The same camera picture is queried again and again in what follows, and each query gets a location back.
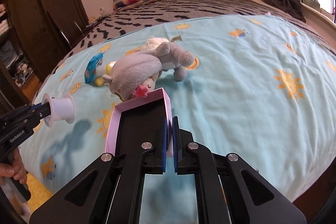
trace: light blue blanket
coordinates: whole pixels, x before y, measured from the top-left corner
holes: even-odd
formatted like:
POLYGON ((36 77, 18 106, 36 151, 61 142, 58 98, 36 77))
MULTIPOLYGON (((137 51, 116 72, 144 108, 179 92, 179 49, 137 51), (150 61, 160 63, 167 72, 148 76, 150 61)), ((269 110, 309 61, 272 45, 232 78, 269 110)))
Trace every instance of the light blue blanket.
MULTIPOLYGON (((84 83, 98 51, 103 64, 144 45, 150 36, 181 35, 198 58, 188 77, 163 72, 157 87, 170 97, 180 128, 213 153, 238 153, 289 200, 307 190, 336 156, 336 58, 296 26, 273 16, 224 15, 165 23, 106 41, 70 57, 40 91, 72 93, 73 124, 42 123, 21 145, 24 165, 52 192, 104 152, 113 104, 107 86, 84 83)), ((192 176, 147 175, 140 223, 196 223, 192 176)))

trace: striped bedspread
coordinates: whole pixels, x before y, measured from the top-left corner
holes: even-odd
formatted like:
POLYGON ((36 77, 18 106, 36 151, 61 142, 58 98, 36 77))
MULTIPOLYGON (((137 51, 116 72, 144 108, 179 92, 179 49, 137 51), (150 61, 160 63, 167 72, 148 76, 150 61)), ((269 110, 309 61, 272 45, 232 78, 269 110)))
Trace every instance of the striped bedspread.
POLYGON ((162 0, 122 11, 117 15, 110 15, 96 26, 85 39, 79 42, 64 60, 107 39, 165 22, 218 15, 264 15, 268 12, 300 27, 313 36, 321 45, 327 47, 330 51, 334 51, 307 24, 291 17, 285 12, 260 5, 251 0, 162 0))

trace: plush doll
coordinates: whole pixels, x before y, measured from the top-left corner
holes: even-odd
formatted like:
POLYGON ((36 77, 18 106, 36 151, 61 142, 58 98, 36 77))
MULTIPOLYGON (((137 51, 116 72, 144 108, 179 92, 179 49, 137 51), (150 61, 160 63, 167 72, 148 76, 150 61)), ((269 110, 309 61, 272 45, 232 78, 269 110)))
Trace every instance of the plush doll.
POLYGON ((190 66, 194 55, 184 51, 175 42, 163 41, 152 51, 139 51, 119 59, 110 73, 103 75, 110 91, 122 101, 133 97, 147 97, 154 90, 155 82, 163 70, 174 69, 174 78, 181 81, 186 78, 184 67, 190 66))

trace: wooden cabinet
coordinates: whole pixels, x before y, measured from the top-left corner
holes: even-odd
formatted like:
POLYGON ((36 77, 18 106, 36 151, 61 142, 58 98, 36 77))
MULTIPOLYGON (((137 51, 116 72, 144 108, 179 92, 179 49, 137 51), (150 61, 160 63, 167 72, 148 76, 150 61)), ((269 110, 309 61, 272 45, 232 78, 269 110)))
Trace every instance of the wooden cabinet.
POLYGON ((6 5, 20 47, 44 81, 80 36, 75 22, 80 28, 87 24, 83 5, 80 0, 6 0, 6 5))

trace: yellow rug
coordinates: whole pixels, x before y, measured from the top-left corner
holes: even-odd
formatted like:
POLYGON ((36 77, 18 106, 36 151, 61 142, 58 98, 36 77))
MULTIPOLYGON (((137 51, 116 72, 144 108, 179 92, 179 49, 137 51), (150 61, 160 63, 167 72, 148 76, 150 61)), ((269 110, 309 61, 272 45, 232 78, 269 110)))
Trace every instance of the yellow rug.
POLYGON ((30 173, 27 174, 27 185, 31 193, 28 206, 33 213, 37 208, 52 197, 52 193, 30 173))

